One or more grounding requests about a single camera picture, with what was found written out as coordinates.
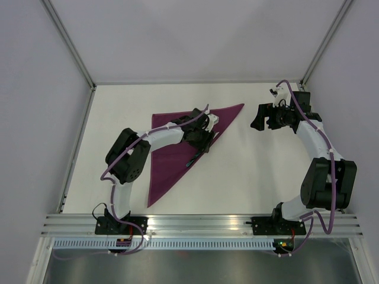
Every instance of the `black mounting bracket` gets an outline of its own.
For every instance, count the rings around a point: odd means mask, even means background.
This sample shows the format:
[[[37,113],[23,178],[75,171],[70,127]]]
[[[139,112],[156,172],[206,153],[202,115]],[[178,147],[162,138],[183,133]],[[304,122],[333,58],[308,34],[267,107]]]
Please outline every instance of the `black mounting bracket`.
[[[138,225],[142,229],[143,234],[146,234],[148,217],[130,216],[129,211],[121,220]],[[141,232],[136,227],[119,223],[109,213],[108,209],[105,209],[104,216],[97,218],[95,235],[129,235],[130,230],[133,235],[141,235]]]
[[[288,221],[282,217],[282,204],[279,203],[271,216],[252,217],[251,224],[253,235],[306,235],[307,231],[304,222]]]

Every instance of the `cable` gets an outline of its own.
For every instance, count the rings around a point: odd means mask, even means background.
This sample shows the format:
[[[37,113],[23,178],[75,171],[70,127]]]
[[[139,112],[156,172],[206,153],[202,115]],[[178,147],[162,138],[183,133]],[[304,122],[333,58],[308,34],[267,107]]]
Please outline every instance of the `cable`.
[[[320,135],[321,137],[324,139],[328,149],[329,149],[329,156],[330,156],[330,165],[331,165],[331,176],[332,176],[332,204],[330,206],[330,219],[329,219],[329,226],[328,228],[326,228],[325,226],[325,222],[321,216],[321,214],[317,211],[317,210],[314,210],[314,213],[317,214],[317,216],[319,217],[320,219],[320,222],[321,222],[321,226],[325,232],[325,234],[327,235],[330,235],[332,230],[333,230],[333,224],[334,224],[334,217],[335,217],[335,211],[336,211],[336,199],[337,199],[337,189],[336,189],[336,172],[335,172],[335,160],[334,160],[334,154],[332,152],[333,148],[332,148],[332,144],[330,143],[329,139],[326,137],[325,133],[321,131],[321,129],[319,129],[317,126],[315,126],[309,118],[307,118],[307,116],[305,115],[305,113],[303,112],[303,110],[301,109],[301,107],[299,106],[297,100],[296,100],[296,97],[294,95],[294,92],[292,91],[292,88],[291,88],[291,85],[289,83],[288,80],[282,80],[280,81],[278,84],[277,84],[277,87],[279,87],[282,83],[286,83],[287,86],[288,86],[288,89],[290,90],[290,94],[291,94],[291,97],[295,103],[295,106],[296,108],[298,109],[299,113],[301,114],[301,116],[304,118],[305,121],[307,121],[307,123],[309,123],[310,126],[312,126],[314,128],[314,130],[316,130]],[[304,214],[303,216],[300,217],[300,219],[303,219],[305,218],[306,215],[309,215],[309,213],[307,214]]]
[[[279,106],[279,107],[281,106],[280,103],[281,103],[282,101],[284,101],[284,105],[283,105],[283,106],[286,107],[286,106],[287,106],[287,103],[286,103],[285,99],[281,99],[281,100],[279,101],[278,106]]]
[[[110,170],[114,167],[115,164],[118,163],[118,161],[120,161],[125,155],[126,153],[132,149],[139,141],[141,141],[142,139],[144,139],[146,136],[152,134],[152,133],[155,133],[155,132],[158,132],[158,131],[163,131],[163,130],[170,130],[170,129],[174,129],[174,128],[179,128],[179,127],[183,127],[187,124],[190,124],[196,120],[198,120],[203,114],[205,114],[205,112],[208,110],[208,107],[209,107],[209,104],[207,104],[207,106],[205,107],[205,109],[195,118],[187,121],[187,122],[184,122],[182,124],[178,124],[178,125],[172,125],[172,126],[162,126],[162,127],[158,127],[158,128],[155,128],[155,129],[152,129],[150,131],[148,131],[147,133],[144,133],[142,136],[140,136],[136,141],[132,142],[109,166],[108,168],[105,170],[104,173],[102,173],[101,177],[100,177],[100,180],[109,180],[112,182],[112,191],[111,191],[111,210],[112,210],[112,215],[114,217],[114,219],[119,222],[119,223],[122,223],[122,224],[126,224],[126,225],[130,225],[130,226],[133,226],[135,228],[137,228],[137,230],[139,230],[139,232],[141,233],[141,241],[140,243],[138,244],[138,246],[134,249],[132,249],[131,251],[126,251],[124,253],[119,253],[120,255],[128,255],[128,254],[132,254],[132,253],[135,253],[141,246],[142,246],[142,243],[143,243],[143,231],[142,229],[132,223],[132,222],[127,222],[127,221],[123,221],[121,219],[119,219],[116,215],[116,212],[115,212],[115,209],[114,209],[114,194],[115,194],[115,187],[116,187],[116,181],[114,178],[112,177],[106,177],[105,175],[107,173],[110,172]]]
[[[293,244],[295,244],[295,230],[293,228],[291,228],[291,232],[292,232],[291,241],[293,242]]]
[[[309,239],[310,234],[311,234],[312,229],[313,229],[313,217],[309,217],[308,219],[303,220],[303,222],[306,222],[306,221],[308,221],[308,220],[310,220],[309,230],[308,230],[308,234],[307,234],[306,237],[304,238],[303,242],[302,242],[297,248],[295,248],[292,252],[290,252],[290,253],[285,253],[285,254],[281,254],[281,255],[280,255],[281,257],[282,257],[282,256],[284,256],[284,257],[285,257],[285,256],[290,256],[290,255],[292,255],[292,254],[298,252],[298,251],[299,251],[299,250],[305,245],[305,243],[306,243],[307,240]]]
[[[95,210],[96,210],[96,208],[98,208],[99,205],[101,205],[101,204],[104,204],[105,208],[107,208],[107,204],[105,204],[104,202],[101,202],[101,203],[99,203],[98,205],[96,205],[96,207],[94,208],[94,210],[92,210],[92,216],[96,219],[96,221],[99,221],[99,219],[95,216]]]

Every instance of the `purple cloth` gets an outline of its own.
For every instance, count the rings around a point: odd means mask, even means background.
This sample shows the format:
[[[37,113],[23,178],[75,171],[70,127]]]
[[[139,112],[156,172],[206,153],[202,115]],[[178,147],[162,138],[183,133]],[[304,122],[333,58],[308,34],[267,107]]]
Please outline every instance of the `purple cloth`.
[[[213,127],[213,131],[218,133],[212,143],[217,141],[224,133],[226,128],[237,117],[238,113],[243,108],[244,104],[230,106],[228,108],[213,109],[210,111],[219,117],[219,123]],[[189,115],[191,112],[176,112],[170,114],[153,114],[152,128],[157,128],[169,123],[184,115]],[[180,143],[169,145],[152,153],[152,166],[150,176],[150,190],[147,207],[152,206],[159,200],[167,191],[170,190],[183,175],[189,171],[196,162],[201,158],[199,156],[190,167],[186,164],[195,156],[197,150],[188,143]]]

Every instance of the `glass panel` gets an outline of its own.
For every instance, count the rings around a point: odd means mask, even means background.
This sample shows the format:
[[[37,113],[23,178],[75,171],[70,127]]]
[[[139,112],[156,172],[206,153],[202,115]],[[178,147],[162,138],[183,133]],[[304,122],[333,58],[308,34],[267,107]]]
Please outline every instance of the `glass panel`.
[[[264,251],[143,250],[130,256],[58,250],[45,283],[361,283],[348,241],[310,240],[293,257]]]

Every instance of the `metal frame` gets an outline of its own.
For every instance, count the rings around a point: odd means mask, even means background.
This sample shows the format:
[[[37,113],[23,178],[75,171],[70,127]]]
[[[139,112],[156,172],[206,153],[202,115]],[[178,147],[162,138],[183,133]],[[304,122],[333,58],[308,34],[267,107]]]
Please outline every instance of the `metal frame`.
[[[62,188],[62,198],[57,207],[57,212],[61,212],[64,206],[66,193],[70,184],[73,169],[78,157],[79,148],[84,134],[86,122],[91,109],[96,84],[91,78],[87,68],[84,65],[73,41],[71,40],[65,26],[62,23],[56,9],[51,0],[40,0],[46,9],[52,23],[56,27],[63,42],[73,56],[73,59],[85,78],[87,84],[91,88],[91,95],[88,98],[86,110],[83,115],[82,124],[76,139],[75,148],[73,149],[72,158],[68,170],[66,172],[65,182]],[[298,82],[299,90],[305,89],[305,85],[312,75],[315,67],[322,58],[323,53],[335,36],[336,31],[341,25],[346,14],[350,10],[354,0],[344,0],[339,9],[333,23],[328,29],[324,39],[322,40],[316,54],[312,58],[302,80]],[[166,82],[166,83],[239,83],[246,81],[196,81],[196,82]],[[249,81],[249,83],[257,83],[262,81]],[[139,82],[140,84],[156,84],[162,82]],[[119,85],[117,83],[106,83],[104,85]],[[252,234],[250,225],[245,222],[250,217],[257,215],[147,215],[149,217],[147,235],[154,240],[179,240],[189,238],[195,240],[201,238],[203,240],[255,240],[258,238]],[[50,254],[53,246],[56,244],[56,238],[71,239],[83,238],[86,240],[101,239],[101,236],[94,235],[95,220],[90,214],[51,214],[46,217],[43,230],[41,232],[40,242],[37,247],[33,264],[30,269],[27,283],[43,283],[44,275],[49,262]],[[321,225],[315,219],[313,233],[311,238],[348,238],[354,254],[354,259],[361,275],[362,282],[379,283],[372,265],[367,245],[363,239],[361,227],[354,214],[338,214],[335,221],[335,229],[332,235],[325,235]],[[271,240],[273,236],[267,236],[266,240]]]
[[[144,249],[271,250],[270,243],[273,239],[288,238],[288,236],[254,236],[252,234],[252,227],[246,222],[250,221],[251,217],[268,216],[268,214],[145,216],[149,218],[146,234],[149,242],[145,244]],[[91,214],[48,215],[41,231],[40,243],[33,260],[28,283],[43,283],[53,247],[57,249],[107,249],[108,246],[113,245],[110,242],[115,241],[115,238],[129,237],[128,235],[95,235],[95,226],[96,220]],[[377,283],[361,227],[354,214],[338,212],[331,235],[324,234],[320,222],[316,218],[310,238],[349,239],[363,284]],[[199,246],[197,242],[200,241],[208,244]]]
[[[120,85],[178,85],[178,84],[229,84],[229,83],[278,83],[280,79],[270,80],[157,80],[157,81],[133,81],[133,82],[98,82],[102,86],[120,86]],[[297,83],[299,79],[289,79],[290,83]]]
[[[322,40],[319,48],[317,49],[316,54],[313,56],[312,61],[310,62],[302,80],[300,81],[302,85],[308,82],[310,76],[314,71],[314,68],[316,68],[323,53],[330,44],[331,39],[334,37],[337,29],[339,28],[346,14],[350,10],[350,7],[352,6],[353,2],[354,0],[344,0],[342,6],[339,8],[339,11],[337,12],[336,17],[334,18],[332,25],[330,25],[328,31],[326,32],[326,35],[324,36],[324,39]]]
[[[70,163],[68,164],[68,168],[67,168],[66,173],[65,173],[65,178],[63,180],[63,185],[62,185],[61,194],[60,194],[61,197],[60,197],[60,201],[58,203],[57,209],[56,209],[57,213],[63,212],[63,206],[65,205],[67,192],[68,192],[69,187],[70,187],[71,178],[73,175],[73,170],[75,168],[76,159],[78,158],[79,149],[81,147],[81,143],[83,140],[84,131],[85,131],[85,127],[87,125],[87,121],[88,121],[88,117],[89,117],[89,112],[91,110],[92,102],[94,101],[95,92],[96,92],[96,87],[94,87],[91,90],[91,93],[89,94],[87,102],[86,102],[86,108],[85,108],[85,111],[84,111],[82,119],[81,119],[81,127],[80,127],[80,129],[76,135],[74,148],[73,148],[72,153],[70,155]]]
[[[63,25],[62,20],[60,19],[54,5],[52,4],[50,0],[40,0],[40,2],[42,6],[45,8],[47,14],[49,15],[51,21],[53,22],[55,28],[57,29],[57,32],[61,36],[70,54],[72,55],[77,67],[81,71],[87,84],[89,85],[91,90],[94,90],[96,85],[94,81],[92,80],[91,75],[89,74],[87,68],[85,67],[84,62],[82,58],[80,57],[74,43],[72,42],[65,26]]]
[[[152,238],[233,238],[251,239],[255,236],[246,222],[251,215],[144,215],[148,217],[147,234]],[[358,219],[354,214],[336,214],[331,235],[325,235],[318,218],[314,219],[311,238],[363,238]],[[91,214],[50,214],[46,217],[41,237],[103,237],[95,235],[96,220]],[[288,238],[268,235],[266,238]]]

